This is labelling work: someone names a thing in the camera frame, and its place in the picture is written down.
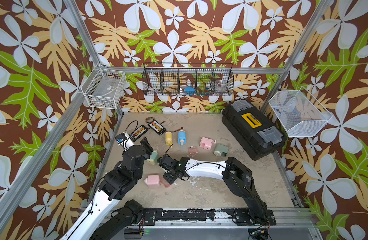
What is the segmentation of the yellow pencil sharpener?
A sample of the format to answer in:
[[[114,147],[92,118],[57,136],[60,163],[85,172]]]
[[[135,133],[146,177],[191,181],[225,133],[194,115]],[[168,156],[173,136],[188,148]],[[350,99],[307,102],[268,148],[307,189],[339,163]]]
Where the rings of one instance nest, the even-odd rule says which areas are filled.
[[[169,131],[165,132],[165,144],[167,146],[169,146],[170,148],[172,148],[172,146],[174,144],[173,143],[172,132],[169,132]]]

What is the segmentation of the blue pencil sharpener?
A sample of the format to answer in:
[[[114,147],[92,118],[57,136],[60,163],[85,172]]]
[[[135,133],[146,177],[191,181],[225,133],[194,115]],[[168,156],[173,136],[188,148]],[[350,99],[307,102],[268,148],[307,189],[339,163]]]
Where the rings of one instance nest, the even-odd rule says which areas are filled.
[[[181,146],[181,148],[183,148],[186,143],[187,143],[186,132],[184,130],[180,130],[178,133],[178,144]]]

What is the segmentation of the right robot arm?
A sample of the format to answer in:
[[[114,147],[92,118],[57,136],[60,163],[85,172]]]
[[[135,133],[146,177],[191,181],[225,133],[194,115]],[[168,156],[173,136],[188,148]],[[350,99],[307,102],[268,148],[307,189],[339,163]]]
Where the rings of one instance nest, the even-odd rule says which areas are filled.
[[[237,225],[264,227],[276,225],[273,212],[268,209],[256,190],[253,172],[236,158],[229,157],[221,162],[198,161],[190,158],[181,158],[178,161],[165,154],[157,162],[165,170],[163,178],[170,185],[177,179],[186,181],[192,177],[223,181],[231,193],[242,198],[248,207],[246,210],[234,210],[232,216]]]

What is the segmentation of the clear red tray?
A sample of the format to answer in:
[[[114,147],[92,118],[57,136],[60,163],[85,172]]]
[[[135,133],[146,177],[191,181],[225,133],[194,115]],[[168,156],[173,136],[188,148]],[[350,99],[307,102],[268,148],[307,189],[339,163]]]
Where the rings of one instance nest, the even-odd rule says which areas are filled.
[[[163,185],[165,188],[169,188],[171,186],[171,184],[169,184],[163,177],[160,178],[160,183],[161,185]]]

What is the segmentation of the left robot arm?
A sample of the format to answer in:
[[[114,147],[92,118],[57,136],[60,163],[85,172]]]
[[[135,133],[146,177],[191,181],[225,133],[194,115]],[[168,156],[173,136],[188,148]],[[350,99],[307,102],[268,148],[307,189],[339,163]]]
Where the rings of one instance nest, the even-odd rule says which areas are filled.
[[[147,138],[142,138],[139,145],[125,147],[119,166],[104,176],[92,201],[61,239],[110,240],[127,226],[139,223],[144,208],[137,201],[129,200],[115,211],[114,217],[100,226],[105,216],[142,178],[144,163],[152,152]]]

